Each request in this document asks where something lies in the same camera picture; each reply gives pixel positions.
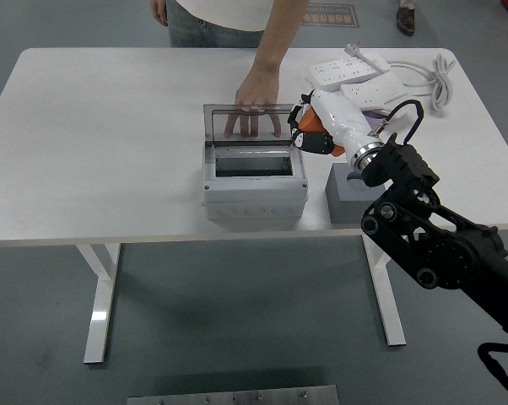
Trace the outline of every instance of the transparent lid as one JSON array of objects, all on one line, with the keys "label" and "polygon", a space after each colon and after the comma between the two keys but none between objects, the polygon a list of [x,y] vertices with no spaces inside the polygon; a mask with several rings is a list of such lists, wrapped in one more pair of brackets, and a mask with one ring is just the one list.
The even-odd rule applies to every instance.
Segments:
[{"label": "transparent lid", "polygon": [[293,105],[204,105],[207,146],[290,145]]}]

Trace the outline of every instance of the hand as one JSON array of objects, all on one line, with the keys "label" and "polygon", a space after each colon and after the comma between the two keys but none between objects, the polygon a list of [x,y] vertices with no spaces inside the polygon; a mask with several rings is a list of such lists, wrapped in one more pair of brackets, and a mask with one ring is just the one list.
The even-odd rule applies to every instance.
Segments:
[{"label": "hand", "polygon": [[[235,92],[235,104],[243,105],[243,111],[248,112],[251,106],[257,106],[256,111],[263,111],[265,105],[277,104],[278,98],[278,69],[264,69],[253,66],[251,71],[246,75],[242,85]],[[250,116],[250,133],[249,133],[249,116],[248,115],[230,115],[226,122],[224,135],[229,138],[233,135],[235,122],[240,120],[240,135],[243,138],[248,136],[257,137],[258,135],[258,117],[259,115]],[[278,115],[271,114],[271,121],[274,127],[274,136],[279,137],[282,133],[280,119]]]},{"label": "hand", "polygon": [[168,26],[168,10],[166,9],[166,0],[149,0],[153,17],[160,25]]}]

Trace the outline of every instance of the white power strip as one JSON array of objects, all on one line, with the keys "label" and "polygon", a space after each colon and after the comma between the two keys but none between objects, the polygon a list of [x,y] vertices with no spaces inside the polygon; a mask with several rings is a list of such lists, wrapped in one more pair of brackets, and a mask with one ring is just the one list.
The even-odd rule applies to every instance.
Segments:
[{"label": "white power strip", "polygon": [[342,84],[340,89],[362,111],[383,110],[391,101],[408,94],[406,86],[393,72],[360,84]]},{"label": "white power strip", "polygon": [[364,57],[376,68],[358,57],[345,57],[309,67],[306,79],[314,89],[338,91],[342,84],[361,83],[391,69],[387,62],[374,52],[366,53]]}]

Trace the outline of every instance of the white shirt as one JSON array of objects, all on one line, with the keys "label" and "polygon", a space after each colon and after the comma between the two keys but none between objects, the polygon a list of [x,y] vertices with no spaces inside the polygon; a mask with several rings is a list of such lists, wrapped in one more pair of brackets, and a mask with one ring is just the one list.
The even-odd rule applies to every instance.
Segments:
[{"label": "white shirt", "polygon": [[225,28],[263,31],[273,0],[177,0],[193,16]]}]

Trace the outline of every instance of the table leg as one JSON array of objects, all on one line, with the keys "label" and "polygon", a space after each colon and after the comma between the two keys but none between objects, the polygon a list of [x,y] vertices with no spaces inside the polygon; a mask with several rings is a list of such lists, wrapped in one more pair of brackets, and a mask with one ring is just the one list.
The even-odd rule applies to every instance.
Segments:
[{"label": "table leg", "polygon": [[76,247],[98,276],[84,363],[103,363],[121,245],[114,243]]},{"label": "table leg", "polygon": [[386,268],[391,258],[366,235],[363,235],[363,243],[380,307],[381,321],[386,331],[387,344],[389,346],[405,345],[406,338]]}]

